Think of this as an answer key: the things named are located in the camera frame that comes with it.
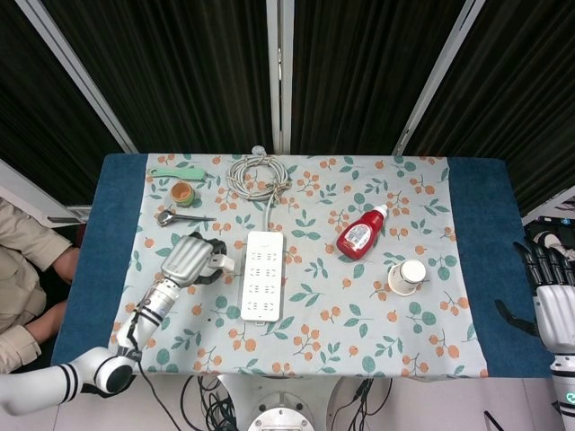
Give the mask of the red ketchup bottle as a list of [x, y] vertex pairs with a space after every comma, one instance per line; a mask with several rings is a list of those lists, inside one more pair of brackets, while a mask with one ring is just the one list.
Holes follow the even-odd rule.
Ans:
[[372, 248], [387, 218], [387, 207], [376, 206], [350, 224], [338, 237], [336, 246], [348, 259], [362, 259]]

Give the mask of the person in beige jacket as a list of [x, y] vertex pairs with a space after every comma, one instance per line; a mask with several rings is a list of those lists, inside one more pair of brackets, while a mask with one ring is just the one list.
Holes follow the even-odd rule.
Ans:
[[80, 249], [0, 198], [0, 374], [49, 364]]

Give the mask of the white metal frame post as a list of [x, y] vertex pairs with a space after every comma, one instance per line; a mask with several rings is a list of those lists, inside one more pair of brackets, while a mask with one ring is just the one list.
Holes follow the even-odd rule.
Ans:
[[266, 0], [270, 116], [275, 154], [291, 153], [295, 0]]
[[110, 132], [119, 148], [124, 153], [137, 154], [138, 149], [128, 132], [44, 4], [40, 0], [14, 0], [14, 2], [55, 56], [58, 63], [64, 68], [96, 116]]
[[438, 54], [411, 114], [408, 117], [393, 150], [393, 156], [403, 155], [415, 131], [428, 111], [439, 86], [443, 83], [449, 68], [452, 66], [460, 48], [463, 46], [476, 19], [480, 15], [486, 0], [465, 0], [460, 13], [449, 32], [447, 39]]

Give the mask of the green brush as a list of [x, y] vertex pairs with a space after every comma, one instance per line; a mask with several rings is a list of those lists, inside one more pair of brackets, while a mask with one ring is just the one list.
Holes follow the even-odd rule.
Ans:
[[166, 177], [192, 181], [201, 181], [206, 177], [206, 171], [200, 168], [150, 168], [147, 173], [154, 178]]

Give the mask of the blue table cover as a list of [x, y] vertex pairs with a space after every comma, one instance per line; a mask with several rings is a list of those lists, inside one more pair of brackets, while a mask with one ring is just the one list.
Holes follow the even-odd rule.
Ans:
[[[128, 269], [145, 182], [145, 154], [105, 157], [64, 323], [51, 362], [69, 363], [108, 343]], [[449, 186], [471, 312], [491, 377], [548, 378], [553, 361], [539, 338], [508, 325], [494, 301], [535, 315], [524, 266], [512, 242], [524, 230], [499, 159], [450, 157]]]

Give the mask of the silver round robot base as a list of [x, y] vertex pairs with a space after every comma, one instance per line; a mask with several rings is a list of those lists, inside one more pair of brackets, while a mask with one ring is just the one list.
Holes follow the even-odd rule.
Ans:
[[247, 431], [315, 431], [307, 404], [287, 391], [257, 401], [248, 425]]

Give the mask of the floral tablecloth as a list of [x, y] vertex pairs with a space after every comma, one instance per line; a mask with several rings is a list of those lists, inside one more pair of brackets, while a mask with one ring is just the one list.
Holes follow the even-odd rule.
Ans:
[[[175, 210], [173, 180], [145, 175], [133, 246], [115, 322], [124, 322], [180, 238], [223, 241], [233, 272], [182, 290], [143, 350], [149, 373], [388, 375], [426, 380], [484, 377], [456, 238], [449, 165], [443, 157], [284, 156], [291, 185], [274, 202], [251, 202], [227, 183], [231, 154], [150, 154], [148, 168], [200, 168], [190, 206], [213, 222], [160, 226]], [[342, 255], [340, 234], [376, 206], [385, 224], [359, 260]], [[279, 320], [241, 318], [250, 232], [284, 236]], [[421, 261], [424, 281], [400, 296], [393, 265]]]

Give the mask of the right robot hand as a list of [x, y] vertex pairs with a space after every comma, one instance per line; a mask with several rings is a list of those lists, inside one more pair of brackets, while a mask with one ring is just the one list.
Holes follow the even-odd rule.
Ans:
[[555, 355], [575, 355], [575, 268], [555, 248], [530, 241], [514, 242], [530, 285], [535, 320], [511, 313], [500, 299], [494, 301], [503, 320], [525, 333], [537, 336]]

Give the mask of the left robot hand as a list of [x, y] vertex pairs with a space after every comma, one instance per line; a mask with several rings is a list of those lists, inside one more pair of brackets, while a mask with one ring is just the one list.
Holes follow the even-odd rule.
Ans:
[[216, 238], [207, 240], [200, 233], [184, 235], [161, 265], [164, 278], [179, 288], [191, 285], [211, 285], [222, 275], [223, 269], [208, 264], [227, 254], [226, 244]]

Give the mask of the white power strip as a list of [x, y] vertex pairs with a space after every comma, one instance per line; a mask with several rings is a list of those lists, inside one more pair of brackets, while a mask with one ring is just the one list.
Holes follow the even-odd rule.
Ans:
[[241, 318], [276, 322], [281, 310], [284, 236], [280, 232], [250, 232], [247, 238]]

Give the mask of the small orange green cup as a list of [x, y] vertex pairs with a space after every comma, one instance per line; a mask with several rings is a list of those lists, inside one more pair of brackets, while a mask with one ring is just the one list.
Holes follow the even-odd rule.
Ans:
[[195, 191], [189, 183], [177, 182], [170, 189], [170, 196], [178, 207], [190, 207], [195, 199]]

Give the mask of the white paper cup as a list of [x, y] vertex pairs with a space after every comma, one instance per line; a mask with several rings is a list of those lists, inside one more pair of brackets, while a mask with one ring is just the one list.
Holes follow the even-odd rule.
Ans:
[[425, 276], [424, 264], [417, 259], [408, 259], [390, 268], [387, 283], [394, 293], [408, 296], [415, 293]]

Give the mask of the metal scoop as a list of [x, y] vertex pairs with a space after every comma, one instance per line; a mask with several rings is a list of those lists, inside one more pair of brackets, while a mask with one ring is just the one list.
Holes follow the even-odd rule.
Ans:
[[160, 226], [167, 226], [168, 224], [174, 223], [176, 221], [213, 222], [216, 221], [216, 218], [194, 215], [177, 215], [170, 210], [164, 210], [158, 214], [156, 220]]

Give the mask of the black pleated curtain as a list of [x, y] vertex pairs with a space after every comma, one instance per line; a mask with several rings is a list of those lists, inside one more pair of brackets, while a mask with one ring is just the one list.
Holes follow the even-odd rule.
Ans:
[[[295, 0], [290, 151], [389, 155], [465, 0]], [[272, 143], [266, 0], [40, 0], [140, 153]], [[120, 145], [0, 0], [0, 161], [65, 204]], [[575, 0], [485, 0], [405, 147], [504, 161], [522, 212], [575, 185]]]

